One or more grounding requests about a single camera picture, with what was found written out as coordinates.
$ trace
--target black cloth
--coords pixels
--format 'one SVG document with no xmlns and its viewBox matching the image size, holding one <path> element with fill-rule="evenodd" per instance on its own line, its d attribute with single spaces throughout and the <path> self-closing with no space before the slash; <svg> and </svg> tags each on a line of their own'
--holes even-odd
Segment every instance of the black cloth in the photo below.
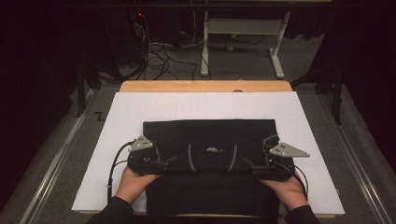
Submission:
<svg viewBox="0 0 396 224">
<path fill-rule="evenodd" d="M 245 162 L 263 164 L 263 145 L 277 145 L 273 119 L 152 121 L 144 122 L 143 130 L 157 142 L 161 161 L 177 156 L 169 170 L 180 171 L 165 173 L 146 188 L 149 215 L 278 217 L 278 198 Z"/>
<path fill-rule="evenodd" d="M 108 205 L 99 214 L 91 217 L 87 224 L 126 224 L 133 223 L 129 222 L 132 215 L 131 205 L 124 200 L 113 197 Z M 301 206 L 296 209 L 291 210 L 286 216 L 285 220 L 288 224 L 318 224 L 319 221 L 312 212 L 309 205 Z M 162 218 L 158 218 L 158 223 L 163 223 Z"/>
</svg>

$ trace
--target metal bracket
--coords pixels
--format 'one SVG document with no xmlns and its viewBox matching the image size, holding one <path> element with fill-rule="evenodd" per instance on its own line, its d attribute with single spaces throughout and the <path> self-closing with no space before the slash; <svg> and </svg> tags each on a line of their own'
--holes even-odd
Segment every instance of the metal bracket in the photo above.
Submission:
<svg viewBox="0 0 396 224">
<path fill-rule="evenodd" d="M 144 135 L 140 135 L 136 140 L 134 140 L 128 151 L 133 152 L 151 147 L 152 143 Z"/>
<path fill-rule="evenodd" d="M 309 153 L 304 152 L 297 147 L 293 147 L 286 143 L 280 143 L 275 147 L 271 148 L 269 152 L 273 155 L 290 158 L 290 157 L 310 157 Z"/>
</svg>

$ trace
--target table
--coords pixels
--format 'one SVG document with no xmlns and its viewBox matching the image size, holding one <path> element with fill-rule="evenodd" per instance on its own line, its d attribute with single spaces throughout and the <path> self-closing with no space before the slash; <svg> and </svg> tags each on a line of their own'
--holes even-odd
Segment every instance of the table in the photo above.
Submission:
<svg viewBox="0 0 396 224">
<path fill-rule="evenodd" d="M 332 0 L 297 0 L 292 2 L 331 2 Z M 291 2 L 288 0 L 226 0 L 219 2 Z M 285 78 L 277 56 L 288 24 L 290 12 L 286 11 L 282 19 L 278 20 L 242 20 L 242 19 L 210 19 L 206 11 L 204 16 L 204 45 L 202 50 L 201 75 L 209 74 L 208 34 L 236 34 L 236 35 L 276 35 L 276 45 L 269 48 L 276 77 Z"/>
<path fill-rule="evenodd" d="M 127 81 L 114 98 L 72 210 L 96 213 L 106 206 L 106 184 L 118 149 L 143 132 L 143 121 L 173 119 L 275 119 L 281 141 L 311 157 L 294 162 L 309 180 L 309 199 L 317 216 L 343 215 L 331 177 L 296 92 L 286 81 Z M 120 154 L 127 158 L 128 151 Z M 114 170 L 113 194 L 123 166 Z M 145 214 L 143 193 L 133 206 Z"/>
</svg>

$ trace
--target black sleeve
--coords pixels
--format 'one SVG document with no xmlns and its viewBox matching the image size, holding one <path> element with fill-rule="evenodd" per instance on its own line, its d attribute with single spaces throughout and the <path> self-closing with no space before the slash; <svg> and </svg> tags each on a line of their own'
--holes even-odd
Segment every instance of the black sleeve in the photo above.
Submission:
<svg viewBox="0 0 396 224">
<path fill-rule="evenodd" d="M 319 224 L 318 218 L 312 212 L 311 206 L 304 205 L 291 210 L 285 220 L 288 224 Z"/>
<path fill-rule="evenodd" d="M 87 224 L 124 224 L 134 209 L 132 206 L 118 197 L 111 198 L 107 206 L 98 214 L 95 214 Z"/>
</svg>

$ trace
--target dark background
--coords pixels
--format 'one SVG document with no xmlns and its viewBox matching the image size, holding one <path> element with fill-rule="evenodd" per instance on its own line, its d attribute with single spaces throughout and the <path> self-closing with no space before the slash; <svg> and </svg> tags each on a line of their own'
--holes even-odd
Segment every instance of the dark background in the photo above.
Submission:
<svg viewBox="0 0 396 224">
<path fill-rule="evenodd" d="M 374 1 L 369 8 L 348 13 L 291 13 L 286 36 L 326 34 L 311 71 L 333 58 L 342 59 L 344 84 L 396 170 L 396 18 L 390 4 Z M 81 67 L 84 77 L 98 88 L 97 72 L 119 77 L 118 65 L 139 61 L 140 51 L 131 14 L 126 12 L 70 12 L 49 0 L 2 1 L 0 8 L 2 209 L 30 160 L 72 104 L 69 94 Z M 190 13 L 144 13 L 148 26 L 156 30 L 152 35 L 175 45 L 180 30 L 193 33 Z M 234 15 L 246 17 L 246 13 Z M 203 30 L 202 17 L 197 12 L 198 35 Z"/>
</svg>

